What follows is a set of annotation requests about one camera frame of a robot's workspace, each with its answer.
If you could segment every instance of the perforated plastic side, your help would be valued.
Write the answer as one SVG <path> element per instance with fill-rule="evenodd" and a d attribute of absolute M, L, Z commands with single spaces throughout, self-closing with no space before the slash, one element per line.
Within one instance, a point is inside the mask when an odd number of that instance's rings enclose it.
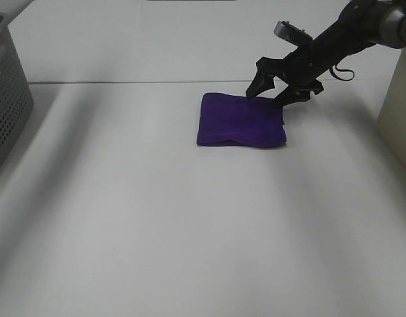
<path fill-rule="evenodd" d="M 0 36 L 0 166 L 21 133 L 34 101 L 9 29 Z"/>

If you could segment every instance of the gray plastic crate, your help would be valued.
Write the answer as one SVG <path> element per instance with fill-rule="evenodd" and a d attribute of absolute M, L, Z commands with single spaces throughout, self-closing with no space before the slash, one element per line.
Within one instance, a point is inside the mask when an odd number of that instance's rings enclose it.
<path fill-rule="evenodd" d="M 34 101 L 7 27 L 0 13 L 0 167 L 11 152 Z"/>

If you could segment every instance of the white tabletop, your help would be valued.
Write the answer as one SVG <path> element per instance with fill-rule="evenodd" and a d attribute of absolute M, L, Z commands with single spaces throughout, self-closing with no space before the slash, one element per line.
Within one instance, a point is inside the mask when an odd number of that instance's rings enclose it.
<path fill-rule="evenodd" d="M 33 85 L 0 173 L 0 317 L 406 317 L 388 83 L 326 81 L 270 150 L 195 144 L 203 94 L 246 83 Z"/>
<path fill-rule="evenodd" d="M 11 32 L 31 82 L 249 80 L 260 57 L 283 58 L 295 49 L 273 35 L 277 21 L 317 36 L 348 1 L 292 3 L 35 0 Z M 388 78 L 398 55 L 376 46 L 342 66 L 359 79 Z"/>

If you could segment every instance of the folded purple towel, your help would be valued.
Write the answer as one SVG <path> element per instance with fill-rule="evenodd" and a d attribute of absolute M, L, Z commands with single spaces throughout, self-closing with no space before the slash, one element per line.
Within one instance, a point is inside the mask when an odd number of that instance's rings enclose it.
<path fill-rule="evenodd" d="M 201 102 L 197 144 L 206 147 L 278 147 L 287 142 L 283 109 L 273 99 L 209 93 Z"/>

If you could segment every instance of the purple cloth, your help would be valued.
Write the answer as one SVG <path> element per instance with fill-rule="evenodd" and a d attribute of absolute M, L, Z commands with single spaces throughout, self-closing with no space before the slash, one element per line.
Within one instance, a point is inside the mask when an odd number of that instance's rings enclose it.
<path fill-rule="evenodd" d="M 209 93 L 201 102 L 197 144 L 206 147 L 278 147 L 287 142 L 283 109 L 273 99 Z"/>

